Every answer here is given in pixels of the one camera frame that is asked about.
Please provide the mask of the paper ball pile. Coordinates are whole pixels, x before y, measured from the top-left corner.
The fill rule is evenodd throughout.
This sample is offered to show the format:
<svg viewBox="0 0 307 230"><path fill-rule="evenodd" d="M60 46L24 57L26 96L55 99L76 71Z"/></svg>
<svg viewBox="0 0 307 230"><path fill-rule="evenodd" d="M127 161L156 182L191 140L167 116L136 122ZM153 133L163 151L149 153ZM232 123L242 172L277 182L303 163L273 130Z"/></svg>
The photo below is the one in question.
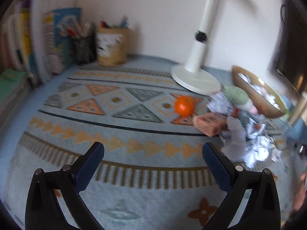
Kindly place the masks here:
<svg viewBox="0 0 307 230"><path fill-rule="evenodd" d="M270 158L273 162L282 159L282 153L273 141L264 133L266 118L239 110L219 92L211 97L208 109L227 117L228 131L223 131L224 147L222 152L231 161L244 161L248 168L253 168L258 162Z"/></svg>

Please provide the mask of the orange cardboard box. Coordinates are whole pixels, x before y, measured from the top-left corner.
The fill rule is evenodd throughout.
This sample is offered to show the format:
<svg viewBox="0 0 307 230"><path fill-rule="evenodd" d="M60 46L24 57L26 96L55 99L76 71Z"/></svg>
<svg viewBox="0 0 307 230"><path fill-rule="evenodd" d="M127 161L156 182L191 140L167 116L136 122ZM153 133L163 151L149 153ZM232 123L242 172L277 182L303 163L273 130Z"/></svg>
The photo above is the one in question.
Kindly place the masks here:
<svg viewBox="0 0 307 230"><path fill-rule="evenodd" d="M192 121L198 130L209 137L228 131L227 117L222 114L205 113L194 116Z"/></svg>

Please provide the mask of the pastel plush toy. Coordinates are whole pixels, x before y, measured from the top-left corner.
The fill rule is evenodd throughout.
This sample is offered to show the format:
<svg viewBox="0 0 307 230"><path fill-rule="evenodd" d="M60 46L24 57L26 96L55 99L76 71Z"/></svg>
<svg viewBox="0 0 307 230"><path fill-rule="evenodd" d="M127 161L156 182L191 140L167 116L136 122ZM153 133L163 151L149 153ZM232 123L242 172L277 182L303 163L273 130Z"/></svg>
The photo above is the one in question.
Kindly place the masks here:
<svg viewBox="0 0 307 230"><path fill-rule="evenodd" d="M254 106L252 100L241 88L236 86L224 86L224 95L227 97L230 103L239 110L249 112L253 115L258 113L258 110Z"/></svg>

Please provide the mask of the orange tangerine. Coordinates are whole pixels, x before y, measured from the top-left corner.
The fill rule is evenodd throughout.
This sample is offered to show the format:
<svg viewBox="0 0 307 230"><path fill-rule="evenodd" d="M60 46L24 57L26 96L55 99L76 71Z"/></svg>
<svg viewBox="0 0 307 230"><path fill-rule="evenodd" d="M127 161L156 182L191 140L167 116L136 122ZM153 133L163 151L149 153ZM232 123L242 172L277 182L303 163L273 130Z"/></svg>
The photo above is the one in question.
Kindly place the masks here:
<svg viewBox="0 0 307 230"><path fill-rule="evenodd" d="M175 112L181 117L188 117L195 111L196 103L190 96L179 96L174 103Z"/></svg>

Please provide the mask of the amber ribbed glass bowl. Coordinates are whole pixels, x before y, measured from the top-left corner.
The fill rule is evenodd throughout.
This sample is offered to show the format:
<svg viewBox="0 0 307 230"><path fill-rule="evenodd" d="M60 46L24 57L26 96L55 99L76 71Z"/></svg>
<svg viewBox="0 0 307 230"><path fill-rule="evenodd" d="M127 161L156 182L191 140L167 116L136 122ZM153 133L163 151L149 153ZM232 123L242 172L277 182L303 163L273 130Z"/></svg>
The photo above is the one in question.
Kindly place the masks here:
<svg viewBox="0 0 307 230"><path fill-rule="evenodd" d="M279 118L286 113L285 104L280 96L250 71L233 65L232 80L234 86L247 93L260 114L267 118Z"/></svg>

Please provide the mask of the patterned woven table mat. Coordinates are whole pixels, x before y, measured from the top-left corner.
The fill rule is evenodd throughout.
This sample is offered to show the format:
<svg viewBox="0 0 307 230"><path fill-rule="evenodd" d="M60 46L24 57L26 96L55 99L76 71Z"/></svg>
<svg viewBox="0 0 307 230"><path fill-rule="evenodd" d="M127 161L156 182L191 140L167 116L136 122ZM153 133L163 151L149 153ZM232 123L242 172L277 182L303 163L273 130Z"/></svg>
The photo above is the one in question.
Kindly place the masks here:
<svg viewBox="0 0 307 230"><path fill-rule="evenodd" d="M105 155L81 198L105 229L202 229L225 197L205 161L223 144L174 112L187 94L169 66L82 67L36 98L10 136L2 202L25 227L34 172L71 165L98 141Z"/></svg>

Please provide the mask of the crumpled paper in bowl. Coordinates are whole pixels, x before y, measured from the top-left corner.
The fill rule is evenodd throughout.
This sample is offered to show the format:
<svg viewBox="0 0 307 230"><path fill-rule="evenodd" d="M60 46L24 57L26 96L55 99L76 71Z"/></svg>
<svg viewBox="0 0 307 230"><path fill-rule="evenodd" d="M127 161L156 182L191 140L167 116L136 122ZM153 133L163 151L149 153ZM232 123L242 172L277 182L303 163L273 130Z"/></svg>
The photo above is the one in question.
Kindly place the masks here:
<svg viewBox="0 0 307 230"><path fill-rule="evenodd" d="M251 79L248 75L238 73L238 76L241 77L247 84L249 84L249 86L251 86L257 93L259 93L264 99L266 99L272 106L274 106L278 110L280 109L279 105L275 101L276 97L274 95L269 94L264 87L252 84Z"/></svg>

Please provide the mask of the green flat book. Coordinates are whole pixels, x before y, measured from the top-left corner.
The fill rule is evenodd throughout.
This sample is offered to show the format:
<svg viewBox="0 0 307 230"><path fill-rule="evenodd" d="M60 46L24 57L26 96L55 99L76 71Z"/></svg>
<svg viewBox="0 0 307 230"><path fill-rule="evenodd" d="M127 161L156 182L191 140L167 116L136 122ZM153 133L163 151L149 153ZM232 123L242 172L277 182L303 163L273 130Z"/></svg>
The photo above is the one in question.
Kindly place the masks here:
<svg viewBox="0 0 307 230"><path fill-rule="evenodd" d="M27 72L7 69L1 73L1 129L31 91Z"/></svg>

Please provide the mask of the black monitor screen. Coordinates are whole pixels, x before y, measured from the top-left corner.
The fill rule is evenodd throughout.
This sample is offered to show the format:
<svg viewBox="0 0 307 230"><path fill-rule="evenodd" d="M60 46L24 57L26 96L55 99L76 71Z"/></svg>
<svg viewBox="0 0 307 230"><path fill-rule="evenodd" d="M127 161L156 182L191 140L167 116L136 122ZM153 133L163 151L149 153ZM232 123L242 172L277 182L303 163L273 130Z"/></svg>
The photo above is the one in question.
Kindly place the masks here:
<svg viewBox="0 0 307 230"><path fill-rule="evenodd" d="M306 89L306 13L293 0L280 10L283 26L275 71L298 93Z"/></svg>

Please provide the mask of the white desk lamp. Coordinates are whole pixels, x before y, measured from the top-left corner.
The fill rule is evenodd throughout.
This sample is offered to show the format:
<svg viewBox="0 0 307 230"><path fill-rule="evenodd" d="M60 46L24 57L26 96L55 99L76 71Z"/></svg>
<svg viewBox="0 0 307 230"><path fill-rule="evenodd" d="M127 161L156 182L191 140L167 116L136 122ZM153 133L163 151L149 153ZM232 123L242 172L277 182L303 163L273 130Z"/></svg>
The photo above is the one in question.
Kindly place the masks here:
<svg viewBox="0 0 307 230"><path fill-rule="evenodd" d="M202 69L207 52L208 32L213 21L217 0L206 0L200 26L195 33L191 52L184 64L171 69L171 76L182 87L201 95L210 95L221 89L219 81Z"/></svg>

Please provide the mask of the black mesh pen cup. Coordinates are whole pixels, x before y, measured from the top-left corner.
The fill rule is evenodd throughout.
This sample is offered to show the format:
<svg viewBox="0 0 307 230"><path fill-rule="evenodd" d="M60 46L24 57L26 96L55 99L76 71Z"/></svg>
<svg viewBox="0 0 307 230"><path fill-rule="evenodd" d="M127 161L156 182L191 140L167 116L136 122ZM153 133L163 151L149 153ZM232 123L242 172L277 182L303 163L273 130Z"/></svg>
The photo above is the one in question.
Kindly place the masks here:
<svg viewBox="0 0 307 230"><path fill-rule="evenodd" d="M71 30L72 56L77 65L84 65L97 60L96 26L87 22L83 28L77 23Z"/></svg>

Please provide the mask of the upright books stack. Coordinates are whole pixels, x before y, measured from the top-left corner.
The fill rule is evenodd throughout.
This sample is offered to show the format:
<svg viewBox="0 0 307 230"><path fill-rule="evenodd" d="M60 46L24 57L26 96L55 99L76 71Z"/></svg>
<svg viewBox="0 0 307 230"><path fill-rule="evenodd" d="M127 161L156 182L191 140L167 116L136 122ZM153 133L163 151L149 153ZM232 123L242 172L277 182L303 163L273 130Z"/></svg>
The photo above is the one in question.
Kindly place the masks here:
<svg viewBox="0 0 307 230"><path fill-rule="evenodd" d="M13 66L36 84L49 82L73 62L68 27L80 22L77 0L20 0L7 25Z"/></svg>

